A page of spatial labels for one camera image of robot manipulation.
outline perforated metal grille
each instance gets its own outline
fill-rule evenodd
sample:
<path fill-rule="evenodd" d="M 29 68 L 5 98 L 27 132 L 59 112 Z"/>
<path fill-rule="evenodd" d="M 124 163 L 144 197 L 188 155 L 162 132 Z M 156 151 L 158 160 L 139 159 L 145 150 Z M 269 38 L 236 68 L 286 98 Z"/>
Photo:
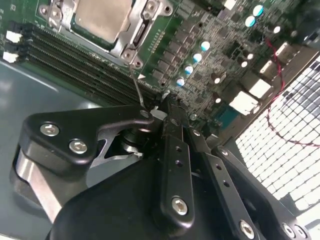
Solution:
<path fill-rule="evenodd" d="M 320 206 L 320 148 L 281 139 L 266 115 L 236 141 L 249 171 L 278 200 L 290 195 L 297 213 Z M 272 105 L 270 122 L 285 139 L 320 145 L 320 57 Z"/>

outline cable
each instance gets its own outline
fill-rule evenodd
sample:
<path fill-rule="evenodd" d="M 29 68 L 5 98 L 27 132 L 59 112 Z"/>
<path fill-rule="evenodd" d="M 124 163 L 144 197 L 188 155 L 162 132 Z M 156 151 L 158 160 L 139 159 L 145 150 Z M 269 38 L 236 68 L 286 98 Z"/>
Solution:
<path fill-rule="evenodd" d="M 133 82 L 134 82 L 134 85 L 135 85 L 135 89 L 136 89 L 136 91 L 138 93 L 138 96 L 139 96 L 140 105 L 142 107 L 146 108 L 145 107 L 145 103 L 144 103 L 144 97 L 142 96 L 140 88 L 139 88 L 139 85 L 138 85 L 138 79 L 136 79 L 136 76 L 134 74 L 134 71 L 132 69 L 132 65 L 131 64 L 129 65 L 129 71 L 130 71 L 130 74 L 132 76 L 132 79 L 133 79 Z"/>
<path fill-rule="evenodd" d="M 273 50 L 273 58 L 274 61 L 276 63 L 277 66 L 277 75 L 280 77 L 280 84 L 281 84 L 281 88 L 280 91 L 272 98 L 268 108 L 267 108 L 267 114 L 266 114 L 266 120 L 268 123 L 268 127 L 281 139 L 285 140 L 288 143 L 292 143 L 292 144 L 297 144 L 297 145 L 303 145 L 303 146 L 310 146 L 310 147 L 316 147 L 316 148 L 320 148 L 320 144 L 315 144 L 313 142 L 309 142 L 309 143 L 303 143 L 300 141 L 296 141 L 296 140 L 292 140 L 292 139 L 286 139 L 284 136 L 282 136 L 277 130 L 276 128 L 271 124 L 270 122 L 270 112 L 271 112 L 271 106 L 272 104 L 280 97 L 280 95 L 284 92 L 286 83 L 284 81 L 283 75 L 282 75 L 282 66 L 280 64 L 280 61 L 276 55 L 277 49 L 271 44 L 270 40 L 268 38 L 265 39 L 265 42 L 267 44 L 267 46 L 269 48 L 271 48 Z"/>

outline motherboard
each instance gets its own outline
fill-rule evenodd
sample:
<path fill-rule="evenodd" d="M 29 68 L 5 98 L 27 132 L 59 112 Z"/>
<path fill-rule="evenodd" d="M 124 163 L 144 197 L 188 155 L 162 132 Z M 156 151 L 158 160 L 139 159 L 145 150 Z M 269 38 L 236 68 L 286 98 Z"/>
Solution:
<path fill-rule="evenodd" d="M 176 93 L 197 128 L 254 114 L 299 51 L 298 0 L 6 0 L 0 52 L 102 106 Z"/>

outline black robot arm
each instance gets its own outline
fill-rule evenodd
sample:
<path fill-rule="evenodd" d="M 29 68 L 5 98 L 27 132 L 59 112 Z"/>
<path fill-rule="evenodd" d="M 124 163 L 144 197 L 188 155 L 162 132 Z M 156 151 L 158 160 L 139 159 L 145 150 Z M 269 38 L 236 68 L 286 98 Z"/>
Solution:
<path fill-rule="evenodd" d="M 91 167 L 139 161 L 88 188 Z M 157 110 L 41 113 L 23 124 L 11 179 L 53 223 L 48 240 L 303 240 L 305 227 L 226 148 L 210 149 L 169 95 Z"/>

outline black metal bracket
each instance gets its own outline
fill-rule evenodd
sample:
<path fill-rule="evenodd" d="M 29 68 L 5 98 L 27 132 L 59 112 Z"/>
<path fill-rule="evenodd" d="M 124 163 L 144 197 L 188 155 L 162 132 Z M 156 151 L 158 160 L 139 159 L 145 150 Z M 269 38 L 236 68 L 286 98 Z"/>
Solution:
<path fill-rule="evenodd" d="M 163 121 L 160 202 L 154 219 L 169 236 L 177 237 L 185 234 L 195 220 L 189 146 L 183 141 L 182 122 L 188 120 L 174 97 L 168 96 L 164 104 L 168 116 Z"/>
<path fill-rule="evenodd" d="M 19 146 L 29 159 L 57 175 L 82 176 L 96 158 L 99 140 L 106 140 L 102 155 L 120 131 L 143 128 L 153 121 L 150 113 L 137 106 L 39 113 L 23 122 Z M 55 136 L 43 134 L 41 126 L 44 124 L 56 126 L 59 133 Z M 71 151 L 70 143 L 74 140 L 86 145 L 85 152 Z"/>
<path fill-rule="evenodd" d="M 254 227 L 223 161 L 211 155 L 206 140 L 196 129 L 188 127 L 185 129 L 185 134 L 190 145 L 192 163 L 215 190 L 232 237 L 237 240 L 264 240 L 265 238 Z M 250 229 L 245 229 L 243 225 L 249 226 Z"/>
<path fill-rule="evenodd" d="M 257 224 L 267 239 L 310 239 L 304 226 L 281 204 L 226 148 L 218 146 L 212 150 L 225 164 L 243 201 L 254 206 Z"/>

